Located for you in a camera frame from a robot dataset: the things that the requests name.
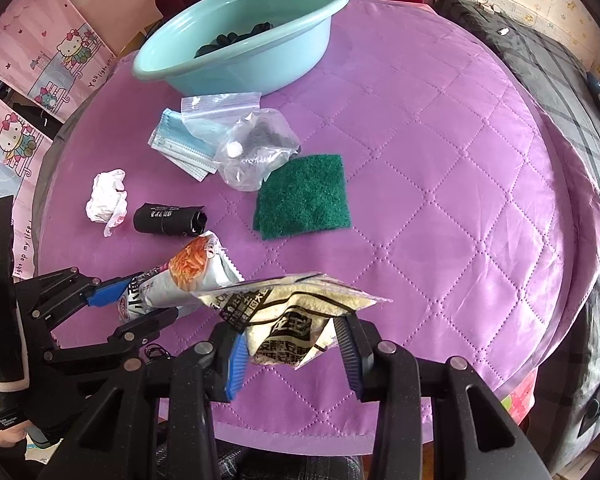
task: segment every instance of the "light blue plastic basin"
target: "light blue plastic basin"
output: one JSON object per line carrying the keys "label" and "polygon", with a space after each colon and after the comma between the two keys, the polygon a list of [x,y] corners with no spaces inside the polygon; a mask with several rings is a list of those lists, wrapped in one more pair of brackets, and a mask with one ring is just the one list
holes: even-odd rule
{"label": "light blue plastic basin", "polygon": [[[331,16],[349,0],[202,0],[163,25],[142,46],[134,75],[165,80],[186,96],[268,94],[309,72],[329,43]],[[274,28],[194,58],[219,34]]]}

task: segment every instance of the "clear plastic bag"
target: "clear plastic bag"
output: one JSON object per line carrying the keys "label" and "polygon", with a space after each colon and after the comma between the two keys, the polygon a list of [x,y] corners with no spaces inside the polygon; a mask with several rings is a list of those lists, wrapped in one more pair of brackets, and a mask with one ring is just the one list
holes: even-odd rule
{"label": "clear plastic bag", "polygon": [[235,123],[218,147],[214,161],[229,186],[239,191],[257,191],[299,148],[300,140],[284,116],[272,108],[263,108]]}
{"label": "clear plastic bag", "polygon": [[260,108],[261,95],[247,92],[183,97],[182,122],[191,135],[217,148],[238,120]]}

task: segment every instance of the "plaid bedding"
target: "plaid bedding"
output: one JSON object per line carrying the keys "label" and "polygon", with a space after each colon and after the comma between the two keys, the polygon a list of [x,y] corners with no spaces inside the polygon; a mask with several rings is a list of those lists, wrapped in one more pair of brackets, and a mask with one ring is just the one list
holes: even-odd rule
{"label": "plaid bedding", "polygon": [[[436,11],[465,28],[509,67],[577,150],[600,190],[600,114],[586,71],[567,48],[504,14],[466,0],[438,0]],[[498,30],[507,27],[508,34]],[[600,418],[578,437],[587,403],[600,385],[600,276],[572,329],[539,367],[528,437],[551,472],[600,432]]]}

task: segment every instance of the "purple quilted tablecloth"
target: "purple quilted tablecloth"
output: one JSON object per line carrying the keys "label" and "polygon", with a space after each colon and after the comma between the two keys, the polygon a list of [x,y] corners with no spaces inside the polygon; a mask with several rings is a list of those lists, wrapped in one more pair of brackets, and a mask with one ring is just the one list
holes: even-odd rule
{"label": "purple quilted tablecloth", "polygon": [[[111,238],[84,212],[93,177],[126,171],[130,214],[144,202],[205,205],[245,278],[319,270],[393,303],[366,309],[384,338],[436,361],[465,356],[508,394],[570,327],[600,264],[600,198],[560,131],[464,30],[417,6],[351,0],[314,70],[262,100],[302,153],[340,153],[353,229],[263,242],[255,193],[198,183],[147,139],[180,95],[123,63],[76,126],[46,202],[40,273],[79,266],[103,279],[149,269],[185,243],[134,231]],[[180,352],[218,318],[207,309],[164,330]],[[102,342],[115,307],[64,323],[64,346]],[[424,437],[430,407],[423,404]],[[366,454],[377,407],[357,402],[337,350],[298,371],[248,369],[216,436],[303,454]]]}

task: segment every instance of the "red bow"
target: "red bow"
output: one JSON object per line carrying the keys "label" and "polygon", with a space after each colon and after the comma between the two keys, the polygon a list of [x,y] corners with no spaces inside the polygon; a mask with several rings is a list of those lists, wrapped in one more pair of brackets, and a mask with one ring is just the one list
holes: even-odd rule
{"label": "red bow", "polygon": [[18,116],[15,113],[11,113],[10,115],[7,115],[4,118],[4,120],[2,121],[2,129],[8,130],[11,123],[17,123],[17,122],[18,122]]}

